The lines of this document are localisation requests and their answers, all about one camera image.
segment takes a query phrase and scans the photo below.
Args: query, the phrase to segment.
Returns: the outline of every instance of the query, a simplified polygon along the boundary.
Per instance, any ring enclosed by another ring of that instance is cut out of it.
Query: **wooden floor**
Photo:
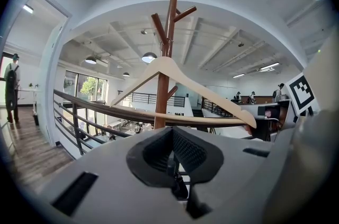
[[[1,125],[4,125],[6,118],[6,110],[0,109]],[[12,171],[20,184],[40,192],[73,159],[63,147],[49,145],[39,127],[35,126],[31,107],[19,108],[19,120],[19,124],[8,124],[4,127],[7,127],[13,142]]]

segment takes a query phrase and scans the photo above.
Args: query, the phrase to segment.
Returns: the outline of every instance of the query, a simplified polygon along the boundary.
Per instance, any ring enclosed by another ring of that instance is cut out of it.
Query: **black slot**
[[[269,151],[258,150],[258,149],[253,149],[253,148],[246,148],[243,150],[243,152],[248,153],[248,154],[253,154],[256,156],[260,156],[260,157],[267,157],[270,154]]]
[[[90,190],[97,175],[83,172],[52,204],[60,212],[71,216]]]

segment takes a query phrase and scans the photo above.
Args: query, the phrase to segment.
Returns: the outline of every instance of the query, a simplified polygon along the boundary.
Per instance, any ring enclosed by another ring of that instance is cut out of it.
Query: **fluorescent light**
[[[260,73],[264,73],[264,72],[267,72],[267,71],[274,71],[274,69],[273,68],[268,68],[268,69],[259,70]]]
[[[245,74],[239,74],[237,76],[233,76],[233,78],[237,78],[237,77],[241,77],[241,76],[244,76]]]
[[[274,64],[272,64],[272,65],[268,65],[268,66],[266,66],[266,67],[263,67],[263,68],[261,68],[260,70],[262,70],[262,69],[268,69],[268,68],[271,68],[271,67],[275,67],[275,66],[277,66],[277,65],[279,65],[279,62],[274,63]]]
[[[31,13],[31,14],[33,13],[33,9],[32,9],[30,6],[24,5],[24,6],[23,6],[23,9],[24,9],[24,10],[27,10],[27,11],[28,11],[29,13]]]

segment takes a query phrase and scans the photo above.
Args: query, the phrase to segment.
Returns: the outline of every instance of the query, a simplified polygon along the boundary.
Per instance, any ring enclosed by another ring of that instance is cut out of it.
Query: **wooden coat rack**
[[[188,10],[185,10],[184,12],[181,13],[176,8],[176,3],[177,3],[177,0],[169,0],[165,30],[161,24],[158,14],[155,13],[152,15],[154,26],[156,27],[159,37],[161,38],[161,41],[162,41],[161,51],[162,51],[163,57],[172,57],[175,23],[197,10],[197,8],[193,6],[193,7],[190,7]],[[159,74],[157,103],[155,106],[156,113],[166,114],[169,82],[170,82],[170,78],[168,76],[162,73]],[[158,129],[162,127],[165,127],[165,119],[156,117],[154,121],[154,129]]]

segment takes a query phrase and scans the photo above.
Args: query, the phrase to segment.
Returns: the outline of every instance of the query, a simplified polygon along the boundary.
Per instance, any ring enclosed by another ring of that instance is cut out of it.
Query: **wooden hanger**
[[[231,113],[232,115],[236,116],[237,118],[241,119],[246,124],[252,126],[253,128],[256,128],[256,122],[252,114],[250,114],[246,110],[241,110],[239,105],[227,100],[226,98],[222,98],[217,93],[189,79],[187,76],[185,76],[182,73],[182,71],[179,69],[177,64],[170,57],[158,57],[154,59],[147,66],[146,70],[140,76],[140,78],[137,81],[135,81],[134,84],[132,84],[130,87],[125,89],[123,93],[121,93],[117,98],[115,98],[111,102],[111,106],[116,105],[119,102],[121,102],[125,97],[127,97],[129,94],[137,90],[144,83],[148,82],[149,80],[151,80],[153,77],[155,77],[159,73],[167,75],[169,78],[175,80],[176,82],[186,86],[190,90],[216,103],[218,106],[220,106],[227,112]]]
[[[120,105],[111,106],[111,108],[128,111],[129,115],[150,115],[150,116],[164,118],[168,120],[177,120],[177,121],[185,121],[185,122],[201,122],[204,124],[215,124],[215,125],[244,124],[242,120],[235,119],[235,118],[200,118],[200,117],[177,116],[177,115],[172,115],[172,114],[162,114],[162,113],[156,113],[156,112],[133,110],[130,107],[120,106]]]

